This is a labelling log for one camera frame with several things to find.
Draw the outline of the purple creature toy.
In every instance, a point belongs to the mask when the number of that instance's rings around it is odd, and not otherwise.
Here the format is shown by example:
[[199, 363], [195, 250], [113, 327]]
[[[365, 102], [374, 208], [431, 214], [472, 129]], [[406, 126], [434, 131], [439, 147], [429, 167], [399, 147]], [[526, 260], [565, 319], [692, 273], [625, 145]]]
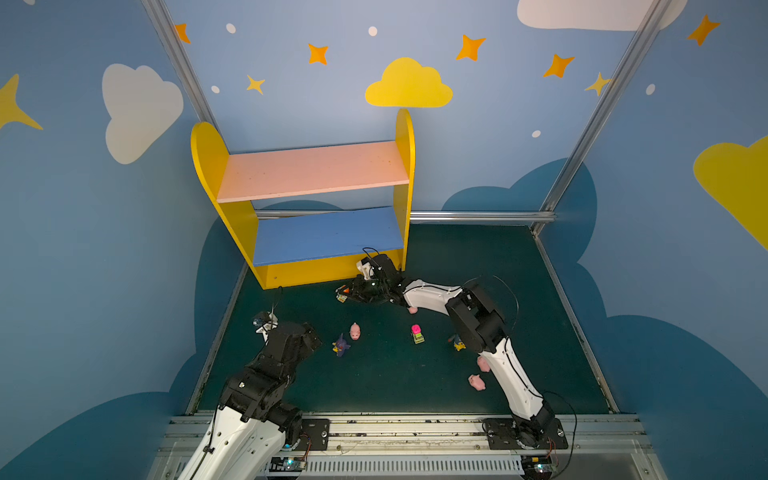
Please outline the purple creature toy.
[[350, 349], [351, 345], [346, 340], [344, 334], [341, 334], [339, 338], [332, 344], [332, 350], [338, 358], [344, 356], [344, 354]]

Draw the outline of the orange top toy car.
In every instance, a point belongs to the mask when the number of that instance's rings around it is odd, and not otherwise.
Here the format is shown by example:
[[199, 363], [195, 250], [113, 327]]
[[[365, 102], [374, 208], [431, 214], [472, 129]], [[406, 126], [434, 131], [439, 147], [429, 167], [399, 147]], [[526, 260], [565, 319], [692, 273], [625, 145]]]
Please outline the orange top toy car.
[[346, 286], [341, 286], [335, 291], [336, 299], [341, 303], [344, 303], [347, 300], [348, 294], [349, 288]]

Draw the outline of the pink top toy car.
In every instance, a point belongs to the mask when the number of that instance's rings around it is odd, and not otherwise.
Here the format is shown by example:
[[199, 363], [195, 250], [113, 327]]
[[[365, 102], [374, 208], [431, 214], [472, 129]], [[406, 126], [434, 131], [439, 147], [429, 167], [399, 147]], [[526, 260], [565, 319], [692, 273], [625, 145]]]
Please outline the pink top toy car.
[[413, 342], [416, 345], [421, 344], [425, 341], [422, 333], [422, 329], [418, 324], [413, 324], [411, 326], [411, 335], [412, 335]]

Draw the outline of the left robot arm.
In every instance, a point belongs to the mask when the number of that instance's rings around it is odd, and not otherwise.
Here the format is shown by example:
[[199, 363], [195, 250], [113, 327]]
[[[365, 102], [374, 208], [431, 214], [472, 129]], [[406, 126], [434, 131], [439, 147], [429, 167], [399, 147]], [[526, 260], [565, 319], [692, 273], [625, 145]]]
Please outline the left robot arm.
[[254, 479], [300, 438], [302, 412], [284, 401], [301, 362], [322, 345], [308, 323], [280, 323], [264, 347], [226, 381], [182, 479]]

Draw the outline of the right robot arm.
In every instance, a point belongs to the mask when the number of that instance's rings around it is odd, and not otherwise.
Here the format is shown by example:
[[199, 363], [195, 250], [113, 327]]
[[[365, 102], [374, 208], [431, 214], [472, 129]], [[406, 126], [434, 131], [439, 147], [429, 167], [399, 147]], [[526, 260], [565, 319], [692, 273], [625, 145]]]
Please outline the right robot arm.
[[550, 428], [557, 429], [556, 415], [534, 387], [517, 358], [511, 328], [490, 296], [474, 281], [463, 286], [444, 286], [421, 279], [407, 282], [401, 273], [362, 266], [350, 284], [336, 290], [341, 302], [391, 303], [416, 314], [430, 310], [448, 316], [458, 339], [478, 354], [480, 365], [495, 376], [514, 419], [512, 435], [523, 447], [544, 443]]

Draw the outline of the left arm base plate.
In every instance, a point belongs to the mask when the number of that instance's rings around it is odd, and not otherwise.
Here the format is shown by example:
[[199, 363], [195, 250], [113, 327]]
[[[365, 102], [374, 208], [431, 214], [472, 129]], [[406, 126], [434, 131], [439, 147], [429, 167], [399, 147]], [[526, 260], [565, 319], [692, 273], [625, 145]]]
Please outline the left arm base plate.
[[303, 419], [295, 439], [287, 439], [286, 447], [290, 451], [326, 451], [330, 437], [328, 418]]

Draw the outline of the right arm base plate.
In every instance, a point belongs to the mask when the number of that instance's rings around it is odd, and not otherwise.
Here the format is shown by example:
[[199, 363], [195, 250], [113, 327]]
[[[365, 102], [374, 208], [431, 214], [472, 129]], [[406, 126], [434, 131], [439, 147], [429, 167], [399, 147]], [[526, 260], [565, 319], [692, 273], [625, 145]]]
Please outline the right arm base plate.
[[544, 428], [517, 417], [485, 418], [481, 422], [491, 450], [568, 449], [567, 435], [559, 419]]

